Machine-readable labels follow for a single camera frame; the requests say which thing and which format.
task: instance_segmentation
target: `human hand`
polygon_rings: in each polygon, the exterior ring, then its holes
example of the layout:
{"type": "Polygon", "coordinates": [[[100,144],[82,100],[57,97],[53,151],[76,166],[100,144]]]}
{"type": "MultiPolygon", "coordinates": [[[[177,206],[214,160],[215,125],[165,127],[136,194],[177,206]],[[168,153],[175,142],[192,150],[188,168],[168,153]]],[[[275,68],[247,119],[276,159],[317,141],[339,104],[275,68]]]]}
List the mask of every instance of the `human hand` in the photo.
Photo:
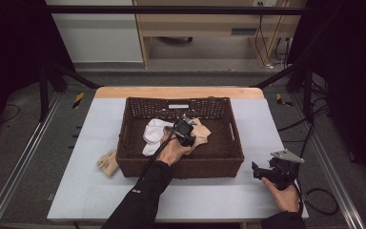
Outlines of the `human hand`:
{"type": "MultiPolygon", "coordinates": [[[[169,132],[163,129],[161,144],[168,139],[169,134],[169,132]]],[[[171,166],[175,164],[183,155],[187,154],[190,150],[190,146],[181,146],[180,142],[176,139],[176,135],[173,134],[171,137],[171,141],[165,146],[162,152],[159,153],[157,160],[161,160],[171,166]]]]}
{"type": "Polygon", "coordinates": [[[286,189],[279,191],[267,178],[263,177],[261,181],[272,193],[275,204],[281,212],[298,212],[298,192],[293,184],[289,185],[286,189]]]}

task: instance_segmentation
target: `person's arm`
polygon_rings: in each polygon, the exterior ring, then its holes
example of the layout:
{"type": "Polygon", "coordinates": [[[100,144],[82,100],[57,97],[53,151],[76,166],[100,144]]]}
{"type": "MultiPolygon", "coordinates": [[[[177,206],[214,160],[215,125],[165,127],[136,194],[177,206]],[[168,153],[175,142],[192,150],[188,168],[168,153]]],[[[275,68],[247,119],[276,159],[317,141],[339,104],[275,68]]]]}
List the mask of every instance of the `person's arm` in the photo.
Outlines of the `person's arm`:
{"type": "MultiPolygon", "coordinates": [[[[169,133],[165,133],[163,140],[166,140],[168,135],[169,133]]],[[[170,166],[190,149],[190,147],[182,147],[176,139],[171,140],[144,178],[126,194],[102,229],[152,228],[158,210],[159,197],[172,180],[170,166]]]]}
{"type": "Polygon", "coordinates": [[[287,187],[283,191],[275,188],[265,177],[261,179],[267,189],[272,193],[275,203],[280,213],[263,219],[261,227],[263,229],[304,229],[306,228],[304,220],[298,213],[298,193],[293,185],[287,187]]]}

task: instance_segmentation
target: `wooden table edge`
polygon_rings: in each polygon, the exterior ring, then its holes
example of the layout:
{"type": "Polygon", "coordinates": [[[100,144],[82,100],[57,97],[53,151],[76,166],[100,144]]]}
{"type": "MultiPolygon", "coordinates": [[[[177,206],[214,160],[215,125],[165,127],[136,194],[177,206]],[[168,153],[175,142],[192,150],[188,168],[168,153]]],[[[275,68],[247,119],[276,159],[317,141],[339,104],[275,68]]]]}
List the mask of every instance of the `wooden table edge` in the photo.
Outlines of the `wooden table edge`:
{"type": "Polygon", "coordinates": [[[258,88],[241,87],[102,87],[96,91],[94,98],[197,98],[197,97],[230,97],[264,99],[258,88]]]}

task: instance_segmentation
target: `fabric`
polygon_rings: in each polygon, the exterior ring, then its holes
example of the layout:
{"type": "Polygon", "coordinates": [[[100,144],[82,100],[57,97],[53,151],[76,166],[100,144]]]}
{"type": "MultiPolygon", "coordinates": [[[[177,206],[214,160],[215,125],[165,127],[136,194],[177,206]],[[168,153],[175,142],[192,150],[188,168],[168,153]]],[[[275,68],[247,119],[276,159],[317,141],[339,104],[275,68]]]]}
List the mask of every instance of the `fabric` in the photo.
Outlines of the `fabric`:
{"type": "Polygon", "coordinates": [[[172,170],[168,164],[155,161],[143,180],[126,194],[102,228],[153,228],[159,197],[171,180],[172,170]]]}
{"type": "Polygon", "coordinates": [[[111,177],[118,169],[118,163],[115,161],[116,152],[116,150],[110,150],[96,162],[96,165],[100,167],[108,177],[111,177]]]}
{"type": "Polygon", "coordinates": [[[304,220],[299,213],[281,212],[261,221],[263,229],[303,229],[304,220]]]}
{"type": "Polygon", "coordinates": [[[173,123],[154,118],[147,124],[143,135],[144,140],[147,142],[144,150],[142,150],[144,156],[152,156],[159,148],[165,126],[173,126],[173,123]]]}
{"type": "Polygon", "coordinates": [[[193,121],[197,123],[197,125],[193,125],[192,130],[192,135],[195,136],[195,142],[192,149],[186,155],[191,154],[195,147],[207,143],[207,137],[211,134],[210,130],[201,124],[200,119],[194,118],[193,121]]]}
{"type": "MultiPolygon", "coordinates": [[[[114,210],[102,229],[153,228],[160,195],[173,177],[172,169],[163,161],[155,161],[144,179],[138,182],[114,210]]],[[[298,213],[282,212],[261,221],[263,229],[306,228],[298,213]]]]}

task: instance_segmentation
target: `wall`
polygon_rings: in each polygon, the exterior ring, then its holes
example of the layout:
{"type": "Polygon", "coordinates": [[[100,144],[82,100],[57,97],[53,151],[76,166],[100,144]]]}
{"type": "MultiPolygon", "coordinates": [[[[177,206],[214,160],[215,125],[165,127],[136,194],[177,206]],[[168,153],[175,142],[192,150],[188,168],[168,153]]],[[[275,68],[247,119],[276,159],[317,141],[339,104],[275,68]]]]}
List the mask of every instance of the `wall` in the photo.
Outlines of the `wall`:
{"type": "MultiPolygon", "coordinates": [[[[129,0],[46,0],[48,5],[131,6],[129,0]]],[[[143,62],[132,14],[53,14],[72,62],[143,62]]]]}

